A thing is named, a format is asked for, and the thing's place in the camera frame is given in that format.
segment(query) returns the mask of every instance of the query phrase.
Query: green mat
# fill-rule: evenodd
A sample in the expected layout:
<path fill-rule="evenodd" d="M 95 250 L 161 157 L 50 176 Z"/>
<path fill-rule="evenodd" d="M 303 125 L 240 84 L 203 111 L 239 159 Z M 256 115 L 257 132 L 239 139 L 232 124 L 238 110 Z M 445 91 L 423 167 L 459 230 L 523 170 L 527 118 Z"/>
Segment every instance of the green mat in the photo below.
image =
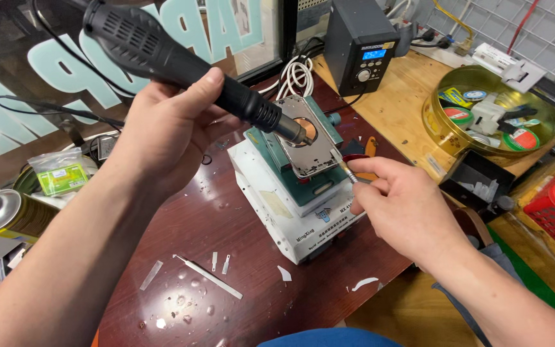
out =
<path fill-rule="evenodd" d="M 487 229 L 489 230 L 492 239 L 494 239 L 494 242 L 496 242 L 507 257 L 509 257 L 511 264 L 513 264 L 513 267 L 515 268 L 515 272 L 517 272 L 520 276 L 526 288 L 555 309 L 554 291 L 551 290 L 551 288 L 549 288 L 528 265 L 526 265 L 517 253 L 513 252 L 511 247 L 509 247 L 509 245 L 507 245 L 492 228 L 487 227 Z"/>

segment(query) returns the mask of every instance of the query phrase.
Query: soldering station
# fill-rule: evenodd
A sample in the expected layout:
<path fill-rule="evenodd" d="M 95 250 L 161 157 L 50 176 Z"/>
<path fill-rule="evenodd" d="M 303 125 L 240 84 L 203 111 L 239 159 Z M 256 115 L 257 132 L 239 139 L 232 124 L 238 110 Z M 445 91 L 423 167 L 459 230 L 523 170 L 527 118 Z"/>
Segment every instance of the soldering station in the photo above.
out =
<path fill-rule="evenodd" d="M 83 9 L 84 33 L 96 40 L 108 58 L 128 74 L 188 88 L 211 68 L 209 63 L 169 36 L 158 20 L 138 6 L 113 5 L 101 0 L 68 2 Z M 323 111 L 312 98 L 310 57 L 323 52 L 341 97 L 358 96 L 348 103 L 350 106 L 364 94 L 379 89 L 392 59 L 404 56 L 413 40 L 437 41 L 429 45 L 413 44 L 417 47 L 446 48 L 451 44 L 450 36 L 438 40 L 433 30 L 418 36 L 417 23 L 404 24 L 402 18 L 410 2 L 397 19 L 390 19 L 399 6 L 401 3 L 385 14 L 374 0 L 333 0 L 326 35 L 309 39 L 272 86 L 259 93 L 225 76 L 224 88 L 215 104 L 253 126 L 243 133 L 243 142 L 228 149 L 237 183 L 282 254 L 296 264 L 318 254 L 337 233 L 361 217 L 352 215 L 348 209 L 353 200 L 351 184 L 358 179 L 342 158 L 339 148 L 343 139 L 335 130 L 340 125 L 340 117 L 333 112 L 343 107 Z M 35 0 L 31 8 L 38 12 Z M 113 88 L 134 95 L 67 47 L 40 16 L 36 18 L 68 53 Z M 544 71 L 533 64 L 502 54 L 482 45 L 473 58 L 522 93 L 543 76 Z M 292 81 L 282 81 L 285 75 L 291 74 L 302 74 L 300 77 L 305 80 L 297 82 L 304 86 L 301 95 L 294 91 Z M 271 102 L 269 99 L 276 93 L 276 101 Z M 457 109 L 463 107 L 459 100 L 450 98 L 451 93 L 451 88 L 444 91 L 446 97 L 441 95 L 440 103 Z M 116 126 L 125 124 L 47 102 L 0 96 L 0 106 L 11 111 L 17 110 L 9 104 L 3 105 L 1 99 L 4 98 L 105 122 L 117 131 Z M 492 99 L 474 106 L 473 112 L 479 116 L 469 124 L 469 131 L 480 135 L 480 141 L 498 129 L 517 129 L 504 122 L 507 119 L 504 108 L 494 104 Z M 532 115 L 532 110 L 523 107 L 511 112 L 516 117 Z M 89 146 L 90 154 L 92 150 L 93 143 Z M 100 153 L 99 159 L 107 156 L 108 153 Z"/>

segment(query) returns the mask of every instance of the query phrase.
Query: hand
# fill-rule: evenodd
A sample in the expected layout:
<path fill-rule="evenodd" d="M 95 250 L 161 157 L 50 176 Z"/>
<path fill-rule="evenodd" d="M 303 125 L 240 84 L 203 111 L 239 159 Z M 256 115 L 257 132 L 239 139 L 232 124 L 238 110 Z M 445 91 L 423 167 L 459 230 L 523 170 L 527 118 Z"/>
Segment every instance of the hand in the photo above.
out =
<path fill-rule="evenodd" d="M 213 104 L 223 84 L 217 67 L 179 95 L 177 88 L 150 82 L 136 95 L 107 164 L 144 175 L 165 198 L 180 191 L 196 174 L 207 147 L 241 126 Z"/>
<path fill-rule="evenodd" d="M 428 174 L 388 158 L 348 162 L 355 172 L 374 172 L 371 185 L 353 185 L 353 214 L 365 209 L 378 237 L 408 259 L 429 268 L 457 248 L 474 249 Z"/>

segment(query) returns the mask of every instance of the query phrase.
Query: green package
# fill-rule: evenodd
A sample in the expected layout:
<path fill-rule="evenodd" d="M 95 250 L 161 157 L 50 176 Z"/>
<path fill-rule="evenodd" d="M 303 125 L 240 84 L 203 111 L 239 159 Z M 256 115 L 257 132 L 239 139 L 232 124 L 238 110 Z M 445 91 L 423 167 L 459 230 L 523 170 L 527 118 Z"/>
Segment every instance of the green package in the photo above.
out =
<path fill-rule="evenodd" d="M 81 164 L 73 164 L 38 174 L 42 191 L 46 196 L 61 195 L 79 190 L 87 183 Z"/>

